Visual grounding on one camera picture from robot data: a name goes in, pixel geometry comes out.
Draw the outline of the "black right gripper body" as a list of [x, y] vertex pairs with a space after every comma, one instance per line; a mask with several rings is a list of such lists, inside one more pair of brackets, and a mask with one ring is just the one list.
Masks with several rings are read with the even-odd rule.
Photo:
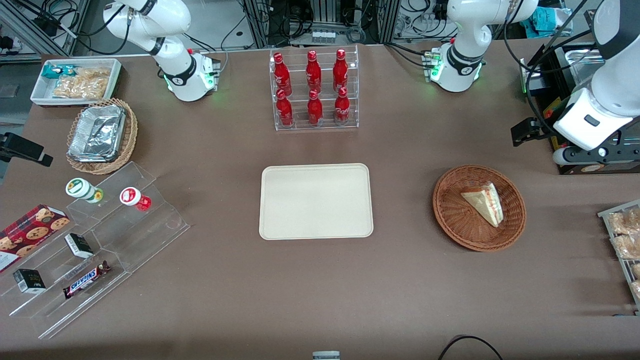
[[10, 162], [12, 158], [41, 162], [45, 155], [43, 146], [16, 133], [5, 132], [0, 136], [0, 159], [3, 162]]

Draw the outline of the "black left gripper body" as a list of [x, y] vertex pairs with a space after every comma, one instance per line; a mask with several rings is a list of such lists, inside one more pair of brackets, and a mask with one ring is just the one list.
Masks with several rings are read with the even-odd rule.
[[525, 120], [523, 120], [522, 123], [523, 123], [524, 129], [528, 129], [528, 125], [538, 125], [541, 130], [541, 134], [539, 135], [538, 139], [546, 139], [553, 134], [553, 130], [549, 129], [548, 123], [546, 123], [546, 120], [544, 119], [540, 120], [537, 117], [536, 118], [528, 117]]

